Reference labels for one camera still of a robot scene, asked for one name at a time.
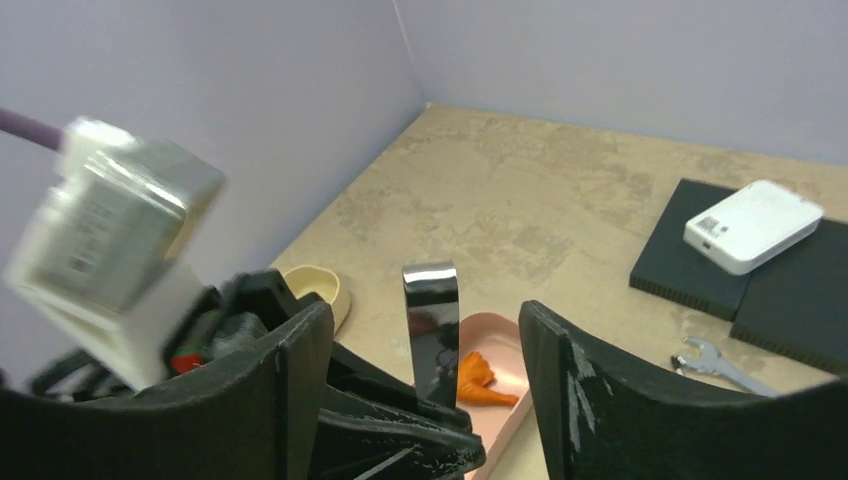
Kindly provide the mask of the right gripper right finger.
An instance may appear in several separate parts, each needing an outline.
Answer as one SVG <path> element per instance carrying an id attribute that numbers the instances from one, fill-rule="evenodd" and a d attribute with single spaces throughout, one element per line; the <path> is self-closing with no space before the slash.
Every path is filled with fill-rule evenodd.
<path id="1" fill-rule="evenodd" d="M 518 316 L 552 479 L 843 479 L 847 381 L 775 398 L 653 365 L 536 300 Z"/>

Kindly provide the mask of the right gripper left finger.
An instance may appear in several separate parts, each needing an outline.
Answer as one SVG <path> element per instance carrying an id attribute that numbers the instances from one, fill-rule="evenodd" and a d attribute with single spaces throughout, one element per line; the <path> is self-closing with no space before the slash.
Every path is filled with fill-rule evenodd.
<path id="1" fill-rule="evenodd" d="M 251 345 L 135 395 L 1 393 L 5 479 L 304 479 L 332 350 L 310 306 Z"/>

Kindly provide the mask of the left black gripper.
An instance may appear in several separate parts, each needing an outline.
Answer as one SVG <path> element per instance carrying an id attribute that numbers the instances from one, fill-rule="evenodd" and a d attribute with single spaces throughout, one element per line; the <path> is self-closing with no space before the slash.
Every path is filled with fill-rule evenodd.
<path id="1" fill-rule="evenodd" d="M 204 286 L 167 342 L 164 360 L 198 314 L 214 312 L 223 319 L 255 313 L 267 326 L 265 336 L 318 303 L 330 308 L 322 300 L 298 302 L 276 270 L 240 275 L 223 292 Z M 464 411 L 419 398 L 410 386 L 338 344 L 333 334 L 332 340 L 304 479 L 452 479 L 484 463 L 482 441 Z"/>

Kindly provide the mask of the pink lunch box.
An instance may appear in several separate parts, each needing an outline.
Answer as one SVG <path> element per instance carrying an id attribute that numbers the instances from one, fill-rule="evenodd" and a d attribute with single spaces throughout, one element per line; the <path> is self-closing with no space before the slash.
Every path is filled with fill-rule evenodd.
<path id="1" fill-rule="evenodd" d="M 524 365 L 517 323 L 490 312 L 472 314 L 460 322 L 460 357 L 478 352 L 494 373 L 489 387 L 501 394 L 515 395 L 513 406 L 473 405 L 459 400 L 457 406 L 471 419 L 472 431 L 485 449 L 486 462 L 465 474 L 466 480 L 489 477 L 533 405 Z"/>

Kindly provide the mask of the orange fried chicken piece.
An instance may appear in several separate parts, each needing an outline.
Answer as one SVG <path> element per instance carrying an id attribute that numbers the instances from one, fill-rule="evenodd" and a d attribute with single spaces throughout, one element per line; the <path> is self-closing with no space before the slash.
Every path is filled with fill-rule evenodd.
<path id="1" fill-rule="evenodd" d="M 495 373 L 479 351 L 468 353 L 458 365 L 457 399 L 478 406 L 508 406 L 518 403 L 519 397 L 489 388 Z"/>

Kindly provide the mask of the black metal tongs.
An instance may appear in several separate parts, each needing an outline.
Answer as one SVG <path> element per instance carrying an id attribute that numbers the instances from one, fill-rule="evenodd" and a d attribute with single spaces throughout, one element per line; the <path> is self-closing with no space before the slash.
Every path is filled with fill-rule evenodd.
<path id="1" fill-rule="evenodd" d="M 453 262 L 402 268 L 416 395 L 455 408 L 459 362 L 459 286 Z"/>

